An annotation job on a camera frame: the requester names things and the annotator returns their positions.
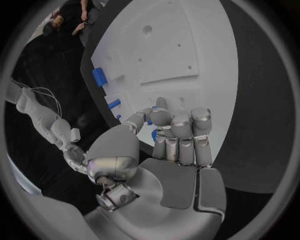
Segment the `person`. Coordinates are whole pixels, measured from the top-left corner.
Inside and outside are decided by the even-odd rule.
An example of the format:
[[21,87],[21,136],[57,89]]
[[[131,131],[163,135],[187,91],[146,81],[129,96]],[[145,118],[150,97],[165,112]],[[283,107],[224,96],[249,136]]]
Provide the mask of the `person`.
[[91,0],[68,0],[43,28],[43,35],[62,30],[76,36],[85,28],[88,12],[93,7]]

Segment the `blue plastic piece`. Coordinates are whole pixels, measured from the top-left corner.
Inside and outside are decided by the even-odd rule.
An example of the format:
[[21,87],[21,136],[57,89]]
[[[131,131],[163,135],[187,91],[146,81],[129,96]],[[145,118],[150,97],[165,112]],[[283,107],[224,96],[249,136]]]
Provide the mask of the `blue plastic piece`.
[[154,129],[152,132],[151,132],[151,135],[152,135],[152,139],[154,142],[156,142],[156,136],[158,134],[158,130],[157,129]]
[[98,87],[101,87],[103,86],[104,84],[107,84],[108,81],[105,77],[105,74],[103,72],[103,69],[101,67],[98,67],[98,68],[95,68],[93,71],[92,71],[92,75],[98,85]]
[[120,105],[120,104],[121,104],[120,99],[117,99],[117,100],[111,102],[110,104],[108,104],[108,108],[109,108],[109,109],[113,109],[114,107],[116,107],[116,106],[118,106],[118,105]]

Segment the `wire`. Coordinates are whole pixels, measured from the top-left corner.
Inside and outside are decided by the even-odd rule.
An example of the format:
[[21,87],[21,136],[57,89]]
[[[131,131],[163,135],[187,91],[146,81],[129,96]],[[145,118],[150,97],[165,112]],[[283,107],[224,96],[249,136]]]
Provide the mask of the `wire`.
[[35,93],[37,93],[37,94],[42,94],[42,95],[44,95],[44,96],[48,96],[48,97],[54,99],[55,104],[56,104],[56,108],[57,108],[57,115],[58,115],[60,118],[62,118],[62,115],[63,115],[62,106],[61,106],[60,102],[57,100],[57,98],[55,97],[54,93],[53,93],[51,90],[49,90],[49,89],[46,88],[46,87],[29,87],[29,86],[27,86],[26,84],[24,84],[24,83],[22,83],[22,82],[19,82],[19,81],[16,81],[16,80],[14,80],[14,79],[13,79],[12,81],[13,81],[14,83],[16,83],[17,85],[19,85],[20,87],[28,88],[28,89],[30,89],[31,91],[33,91],[33,92],[35,92]]

